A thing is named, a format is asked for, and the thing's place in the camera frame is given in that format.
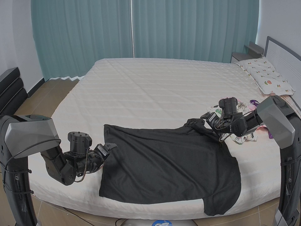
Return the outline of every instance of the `teal curtain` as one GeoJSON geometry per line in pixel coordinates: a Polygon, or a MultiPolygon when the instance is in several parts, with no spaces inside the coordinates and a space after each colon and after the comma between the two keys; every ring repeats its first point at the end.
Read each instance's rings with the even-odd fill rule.
{"type": "Polygon", "coordinates": [[[134,54],[229,63],[255,42],[259,0],[132,0],[134,54]]]}
{"type": "Polygon", "coordinates": [[[82,76],[102,58],[133,57],[130,0],[31,0],[45,80],[82,76]]]}

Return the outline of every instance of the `wall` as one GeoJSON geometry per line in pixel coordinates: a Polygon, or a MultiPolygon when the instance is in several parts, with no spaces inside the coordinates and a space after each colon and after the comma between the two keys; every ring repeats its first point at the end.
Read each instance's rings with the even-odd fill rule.
{"type": "Polygon", "coordinates": [[[19,67],[28,92],[42,78],[32,36],[30,0],[0,0],[0,74],[19,67]]]}
{"type": "Polygon", "coordinates": [[[301,55],[301,0],[260,0],[257,44],[267,36],[301,55]]]}

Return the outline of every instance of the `mattress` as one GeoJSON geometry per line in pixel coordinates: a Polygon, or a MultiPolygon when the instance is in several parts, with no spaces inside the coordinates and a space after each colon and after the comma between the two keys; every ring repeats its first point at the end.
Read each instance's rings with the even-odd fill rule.
{"type": "MultiPolygon", "coordinates": [[[[266,98],[239,66],[156,58],[102,59],[60,103],[52,118],[62,139],[67,134],[90,134],[92,149],[104,143],[103,125],[129,128],[178,128],[199,118],[221,98],[248,102],[266,98]]],[[[239,213],[280,195],[280,152],[265,129],[258,141],[238,145],[226,140],[241,172],[241,194],[225,215],[239,213]]],[[[98,196],[102,171],[86,175],[81,183],[64,186],[48,176],[40,154],[29,157],[30,186],[41,200],[108,217],[141,219],[194,219],[208,217],[202,199],[159,204],[132,204],[98,196]]]]}

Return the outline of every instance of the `black cloth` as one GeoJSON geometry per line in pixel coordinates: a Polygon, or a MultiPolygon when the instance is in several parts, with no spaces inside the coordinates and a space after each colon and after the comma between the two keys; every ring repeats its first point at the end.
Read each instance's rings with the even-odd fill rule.
{"type": "Polygon", "coordinates": [[[209,216],[237,201],[238,163],[204,120],[177,129],[129,129],[104,125],[106,143],[116,143],[103,167],[100,197],[153,204],[203,199],[209,216]]]}

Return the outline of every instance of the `pillow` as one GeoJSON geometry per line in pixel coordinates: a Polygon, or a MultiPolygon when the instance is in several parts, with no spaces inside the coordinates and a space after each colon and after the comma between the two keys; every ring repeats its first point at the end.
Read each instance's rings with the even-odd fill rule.
{"type": "Polygon", "coordinates": [[[293,95],[295,92],[288,81],[276,71],[266,57],[242,60],[236,64],[254,78],[258,87],[266,95],[273,93],[278,96],[293,95]]]}

